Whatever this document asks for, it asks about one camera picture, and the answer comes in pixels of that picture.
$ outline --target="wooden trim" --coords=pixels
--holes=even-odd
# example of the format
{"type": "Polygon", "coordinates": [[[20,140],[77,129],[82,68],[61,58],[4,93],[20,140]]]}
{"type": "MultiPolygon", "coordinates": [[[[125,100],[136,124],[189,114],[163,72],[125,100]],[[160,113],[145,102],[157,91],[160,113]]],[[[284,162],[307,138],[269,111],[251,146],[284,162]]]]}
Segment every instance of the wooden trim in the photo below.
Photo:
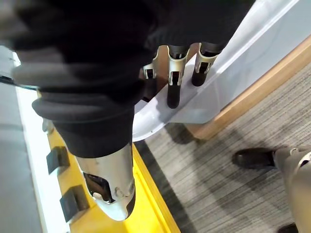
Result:
{"type": "Polygon", "coordinates": [[[198,139],[210,139],[254,107],[311,62],[311,36],[267,71],[253,85],[225,107],[212,121],[188,124],[187,129],[198,139]]]}

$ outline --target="yellow surface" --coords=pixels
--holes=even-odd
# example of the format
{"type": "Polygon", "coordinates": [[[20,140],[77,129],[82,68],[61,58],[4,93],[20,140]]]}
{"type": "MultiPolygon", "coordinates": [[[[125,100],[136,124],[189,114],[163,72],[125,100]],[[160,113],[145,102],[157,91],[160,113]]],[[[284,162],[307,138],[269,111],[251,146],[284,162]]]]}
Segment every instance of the yellow surface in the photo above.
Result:
{"type": "MultiPolygon", "coordinates": [[[[63,140],[56,130],[49,135],[50,147],[63,146],[63,140]]],[[[71,186],[82,184],[90,209],[70,225],[72,233],[179,233],[168,207],[149,174],[135,146],[133,146],[136,203],[131,216],[122,222],[107,217],[88,194],[84,178],[72,154],[70,167],[58,176],[61,193],[71,186]]]]}

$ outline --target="gray carpet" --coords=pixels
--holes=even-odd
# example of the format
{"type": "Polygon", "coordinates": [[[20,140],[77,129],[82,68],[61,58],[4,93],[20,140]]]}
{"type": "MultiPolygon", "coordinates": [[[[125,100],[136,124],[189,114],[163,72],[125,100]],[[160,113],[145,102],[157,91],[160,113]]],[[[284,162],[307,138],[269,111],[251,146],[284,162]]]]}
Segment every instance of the gray carpet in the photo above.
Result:
{"type": "Polygon", "coordinates": [[[136,143],[181,232],[276,233],[293,222],[280,173],[231,163],[248,147],[311,144],[311,64],[208,141],[169,124],[136,143]]]}

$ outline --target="metal joint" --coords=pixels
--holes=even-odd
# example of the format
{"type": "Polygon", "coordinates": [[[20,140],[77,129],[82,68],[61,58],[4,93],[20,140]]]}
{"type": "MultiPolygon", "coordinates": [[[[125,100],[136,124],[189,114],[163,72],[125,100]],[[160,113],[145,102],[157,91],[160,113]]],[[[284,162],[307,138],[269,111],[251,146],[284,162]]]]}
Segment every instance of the metal joint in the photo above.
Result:
{"type": "Polygon", "coordinates": [[[195,67],[194,70],[196,73],[200,73],[200,68],[202,66],[202,63],[207,63],[207,68],[204,71],[204,74],[207,74],[209,72],[209,69],[211,68],[211,66],[214,64],[216,58],[218,55],[215,55],[213,57],[205,57],[202,55],[201,53],[201,45],[202,43],[200,43],[199,46],[199,51],[197,52],[196,58],[195,58],[195,67]]]}
{"type": "Polygon", "coordinates": [[[187,57],[189,54],[189,50],[187,55],[181,59],[174,59],[170,56],[170,49],[168,48],[169,55],[169,85],[173,85],[173,72],[179,72],[177,85],[180,86],[182,82],[182,77],[184,76],[185,66],[187,62],[187,57]]]}

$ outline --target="robotic arm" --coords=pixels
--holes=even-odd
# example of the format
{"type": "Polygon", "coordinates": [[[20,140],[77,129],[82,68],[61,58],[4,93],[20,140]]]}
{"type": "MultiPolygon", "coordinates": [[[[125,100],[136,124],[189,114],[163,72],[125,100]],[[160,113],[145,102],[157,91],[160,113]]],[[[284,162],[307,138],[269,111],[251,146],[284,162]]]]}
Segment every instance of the robotic arm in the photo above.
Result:
{"type": "Polygon", "coordinates": [[[126,219],[135,205],[131,145],[134,105],[144,90],[140,68],[155,79],[155,51],[168,45],[168,106],[176,108],[189,46],[201,42],[192,78],[200,86],[254,1],[0,3],[0,44],[22,62],[14,83],[41,92],[34,110],[53,122],[89,194],[112,219],[126,219]]]}

